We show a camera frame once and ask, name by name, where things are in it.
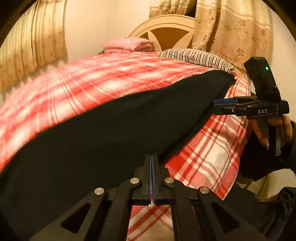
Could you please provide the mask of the person's right forearm dark sleeve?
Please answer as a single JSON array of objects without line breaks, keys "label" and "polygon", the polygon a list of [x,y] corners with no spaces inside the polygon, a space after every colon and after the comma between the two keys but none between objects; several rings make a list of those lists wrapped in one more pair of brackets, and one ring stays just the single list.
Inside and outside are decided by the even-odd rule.
[{"label": "person's right forearm dark sleeve", "polygon": [[257,181],[273,171],[290,169],[295,172],[295,122],[291,121],[290,124],[292,138],[281,148],[279,156],[270,154],[269,150],[260,144],[254,130],[249,131],[239,166],[239,173],[244,178]]}]

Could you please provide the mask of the person's right hand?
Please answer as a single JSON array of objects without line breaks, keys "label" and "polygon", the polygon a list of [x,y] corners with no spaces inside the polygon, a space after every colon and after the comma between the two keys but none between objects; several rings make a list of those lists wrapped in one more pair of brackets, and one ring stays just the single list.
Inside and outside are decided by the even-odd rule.
[{"label": "person's right hand", "polygon": [[[280,130],[280,138],[281,138],[281,147],[287,145],[292,141],[292,137],[295,134],[295,129],[292,126],[292,122],[288,115],[283,116],[273,116],[267,119],[268,123]],[[269,147],[269,140],[268,137],[263,133],[261,127],[258,124],[257,120],[251,121],[254,133],[256,134],[260,144],[264,147]]]}]

